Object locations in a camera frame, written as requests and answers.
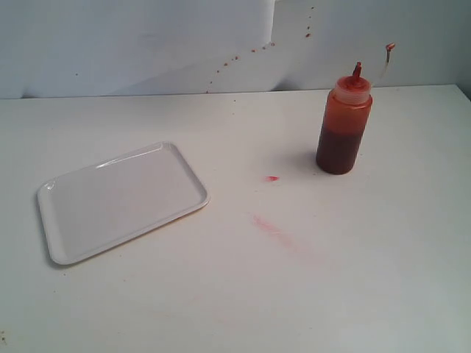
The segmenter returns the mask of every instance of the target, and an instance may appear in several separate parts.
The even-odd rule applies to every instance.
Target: white wall
[[[44,0],[0,4],[2,98],[43,96],[35,77],[51,55],[48,46],[54,33],[67,21],[61,17],[61,1],[48,1],[48,6]],[[96,15],[107,11],[103,8]],[[275,46],[258,48],[256,53],[251,48],[235,52],[233,56],[240,57],[237,61],[230,61],[231,57],[206,60],[110,95],[329,88],[339,76],[350,73],[358,60],[364,62],[365,76],[374,80],[382,68],[384,45],[392,41],[397,48],[379,85],[465,83],[471,72],[470,14],[468,0],[282,0],[275,7]],[[53,26],[43,26],[44,21]],[[77,49],[77,55],[93,53]],[[54,79],[53,69],[49,76]],[[72,88],[74,73],[69,83]],[[68,87],[52,95],[67,96],[67,91]],[[83,90],[74,95],[90,94]]]

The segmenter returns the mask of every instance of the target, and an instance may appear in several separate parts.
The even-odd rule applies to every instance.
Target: table surface
[[[471,103],[373,96],[344,176],[326,90],[0,101],[0,352],[471,352]],[[209,205],[54,265],[41,184],[159,140]]]

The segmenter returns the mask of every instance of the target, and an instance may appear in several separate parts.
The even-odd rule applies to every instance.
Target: translucent plastic bottle
[[[325,106],[317,165],[330,174],[345,174],[355,165],[373,98],[371,84],[360,77],[361,63],[352,76],[339,79]]]

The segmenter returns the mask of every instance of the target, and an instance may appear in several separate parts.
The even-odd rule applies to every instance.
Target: bottle cap
[[[341,77],[333,90],[334,96],[338,101],[345,104],[362,104],[369,98],[371,83],[367,79],[360,77],[361,63],[356,63],[352,76]]]

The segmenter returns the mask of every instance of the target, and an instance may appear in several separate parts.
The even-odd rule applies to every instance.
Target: plastic tray
[[[38,201],[51,258],[68,265],[204,207],[177,147],[156,143],[49,180]]]

